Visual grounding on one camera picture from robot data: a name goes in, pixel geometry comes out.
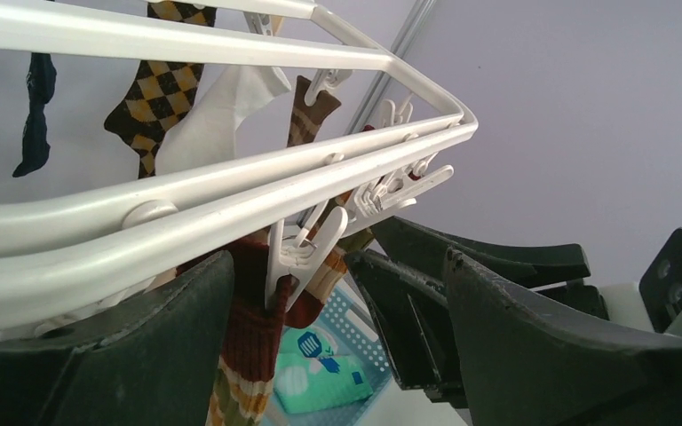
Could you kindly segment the white plastic sock hanger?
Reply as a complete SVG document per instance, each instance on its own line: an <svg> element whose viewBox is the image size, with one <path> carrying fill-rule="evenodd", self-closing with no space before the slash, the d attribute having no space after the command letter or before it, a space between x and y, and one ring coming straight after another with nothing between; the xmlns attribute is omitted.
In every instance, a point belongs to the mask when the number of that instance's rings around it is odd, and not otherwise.
<svg viewBox="0 0 682 426"><path fill-rule="evenodd" d="M382 71L432 119L51 200L0 205L0 331L82 308L188 259L472 137L460 100L319 4L225 1L309 20L333 44L70 4L0 1L0 50L228 65Z"/></svg>

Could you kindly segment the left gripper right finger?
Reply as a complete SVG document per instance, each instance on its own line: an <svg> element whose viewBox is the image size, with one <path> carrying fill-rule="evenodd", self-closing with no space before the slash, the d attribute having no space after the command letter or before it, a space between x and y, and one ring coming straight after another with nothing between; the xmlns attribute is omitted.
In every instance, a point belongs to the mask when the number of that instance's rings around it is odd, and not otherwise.
<svg viewBox="0 0 682 426"><path fill-rule="evenodd" d="M477 425L682 425L682 337L625 327L449 248L443 264Z"/></svg>

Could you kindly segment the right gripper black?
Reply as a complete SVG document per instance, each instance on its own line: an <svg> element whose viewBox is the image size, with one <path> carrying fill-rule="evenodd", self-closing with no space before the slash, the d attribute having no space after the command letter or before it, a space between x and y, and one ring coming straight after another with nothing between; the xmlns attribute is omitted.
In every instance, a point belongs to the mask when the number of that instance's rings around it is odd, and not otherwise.
<svg viewBox="0 0 682 426"><path fill-rule="evenodd" d="M498 245L443 233L400 217L389 217L373 225L372 232L393 261L438 280L446 251L454 248L525 288L568 281L537 293L579 312L609 320L606 302L596 287L569 281L591 275L583 248L576 243L541 247Z"/></svg>

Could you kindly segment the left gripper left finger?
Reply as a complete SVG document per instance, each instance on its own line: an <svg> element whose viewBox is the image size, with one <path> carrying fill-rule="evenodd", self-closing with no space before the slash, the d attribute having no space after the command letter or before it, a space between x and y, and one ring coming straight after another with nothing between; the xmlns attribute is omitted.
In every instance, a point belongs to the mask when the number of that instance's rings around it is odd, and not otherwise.
<svg viewBox="0 0 682 426"><path fill-rule="evenodd" d="M228 306L231 255L33 338L0 342L0 425L202 425Z"/></svg>

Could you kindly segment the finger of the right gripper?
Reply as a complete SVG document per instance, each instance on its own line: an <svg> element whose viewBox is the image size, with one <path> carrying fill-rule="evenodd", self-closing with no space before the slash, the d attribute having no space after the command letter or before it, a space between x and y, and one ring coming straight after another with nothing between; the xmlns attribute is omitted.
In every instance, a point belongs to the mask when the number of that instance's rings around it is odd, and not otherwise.
<svg viewBox="0 0 682 426"><path fill-rule="evenodd" d="M373 250L345 255L395 382L432 403L468 407L441 281Z"/></svg>

